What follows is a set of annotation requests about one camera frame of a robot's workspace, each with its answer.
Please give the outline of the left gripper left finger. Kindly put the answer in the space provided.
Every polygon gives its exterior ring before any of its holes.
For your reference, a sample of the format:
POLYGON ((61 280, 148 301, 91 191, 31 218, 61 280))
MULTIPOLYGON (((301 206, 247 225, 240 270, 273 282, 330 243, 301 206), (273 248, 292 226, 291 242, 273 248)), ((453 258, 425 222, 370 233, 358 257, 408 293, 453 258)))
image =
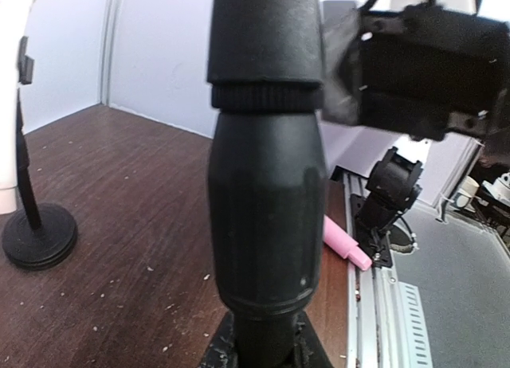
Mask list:
POLYGON ((226 312, 201 360, 201 368, 238 368, 233 314, 226 312))

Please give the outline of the beige microphone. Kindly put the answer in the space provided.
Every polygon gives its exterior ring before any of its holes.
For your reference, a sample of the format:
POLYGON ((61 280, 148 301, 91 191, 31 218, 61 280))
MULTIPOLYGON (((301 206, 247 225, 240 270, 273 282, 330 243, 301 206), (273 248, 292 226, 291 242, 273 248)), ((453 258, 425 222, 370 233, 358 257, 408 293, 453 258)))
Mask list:
POLYGON ((18 55, 35 0, 1 0, 1 213, 17 209, 18 55))

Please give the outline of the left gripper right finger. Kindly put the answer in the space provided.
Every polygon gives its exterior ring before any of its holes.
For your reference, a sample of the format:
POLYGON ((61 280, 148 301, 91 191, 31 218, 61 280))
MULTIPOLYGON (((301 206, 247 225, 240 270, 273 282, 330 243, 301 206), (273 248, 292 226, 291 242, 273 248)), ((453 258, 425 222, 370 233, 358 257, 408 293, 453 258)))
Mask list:
POLYGON ((292 366, 298 368, 333 367, 305 311, 296 315, 292 366))

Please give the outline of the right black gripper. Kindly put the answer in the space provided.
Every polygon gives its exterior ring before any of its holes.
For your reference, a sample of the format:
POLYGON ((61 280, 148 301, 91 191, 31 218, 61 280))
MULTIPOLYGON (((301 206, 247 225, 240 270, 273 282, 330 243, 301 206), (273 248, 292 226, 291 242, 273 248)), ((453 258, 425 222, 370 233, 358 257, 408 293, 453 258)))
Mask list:
POLYGON ((509 26, 420 4, 324 22, 325 120, 440 141, 509 125, 509 26))

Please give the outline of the pink microphone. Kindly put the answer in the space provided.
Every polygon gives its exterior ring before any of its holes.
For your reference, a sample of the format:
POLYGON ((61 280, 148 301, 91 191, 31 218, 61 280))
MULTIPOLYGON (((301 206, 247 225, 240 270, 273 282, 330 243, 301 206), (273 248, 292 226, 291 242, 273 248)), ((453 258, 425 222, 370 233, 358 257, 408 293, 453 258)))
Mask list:
POLYGON ((324 217, 324 243, 362 271, 372 266, 372 259, 359 247, 359 243, 328 216, 324 217))

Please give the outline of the tall black mic stand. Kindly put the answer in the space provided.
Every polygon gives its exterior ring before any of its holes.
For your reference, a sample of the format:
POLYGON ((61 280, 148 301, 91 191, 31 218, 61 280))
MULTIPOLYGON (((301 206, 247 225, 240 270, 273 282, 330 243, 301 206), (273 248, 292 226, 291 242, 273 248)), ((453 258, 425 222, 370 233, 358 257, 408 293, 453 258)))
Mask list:
POLYGON ((16 159, 18 195, 23 205, 2 233, 2 248, 15 266, 45 270, 60 264, 73 250, 78 227, 74 216, 57 204, 37 204, 29 176, 29 152, 23 134, 21 98, 17 98, 16 159))
POLYGON ((239 367, 293 367, 296 315, 319 283, 320 23, 319 0, 214 0, 207 80, 219 114, 208 199, 239 367))

